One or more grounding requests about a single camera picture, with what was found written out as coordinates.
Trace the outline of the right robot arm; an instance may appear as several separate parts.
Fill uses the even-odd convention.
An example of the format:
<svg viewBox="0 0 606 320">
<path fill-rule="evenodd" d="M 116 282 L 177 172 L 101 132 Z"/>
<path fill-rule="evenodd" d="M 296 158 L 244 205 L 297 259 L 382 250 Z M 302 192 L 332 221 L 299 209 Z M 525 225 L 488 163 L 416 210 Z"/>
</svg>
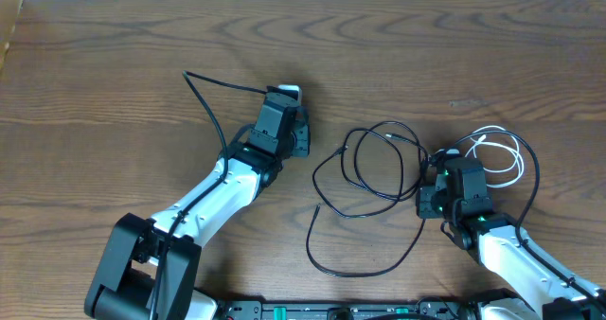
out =
<svg viewBox="0 0 606 320">
<path fill-rule="evenodd" d="M 417 215 L 441 219 L 440 231 L 511 287 L 461 306 L 461 319 L 603 319 L 605 290 L 574 274 L 513 218 L 494 210 L 482 163 L 459 154 L 434 157 L 433 183 L 419 188 Z"/>
</svg>

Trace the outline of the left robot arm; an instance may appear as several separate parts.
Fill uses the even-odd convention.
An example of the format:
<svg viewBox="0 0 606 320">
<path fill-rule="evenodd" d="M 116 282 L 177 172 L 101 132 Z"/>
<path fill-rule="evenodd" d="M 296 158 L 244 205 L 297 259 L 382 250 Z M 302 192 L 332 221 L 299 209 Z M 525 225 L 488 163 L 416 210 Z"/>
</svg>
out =
<svg viewBox="0 0 606 320">
<path fill-rule="evenodd" d="M 202 249 L 274 182 L 284 160 L 310 152 L 309 115 L 296 85 L 269 88 L 255 124 L 242 127 L 215 168 L 181 200 L 114 226 L 84 299 L 94 319 L 211 319 L 219 305 L 194 288 Z"/>
</svg>

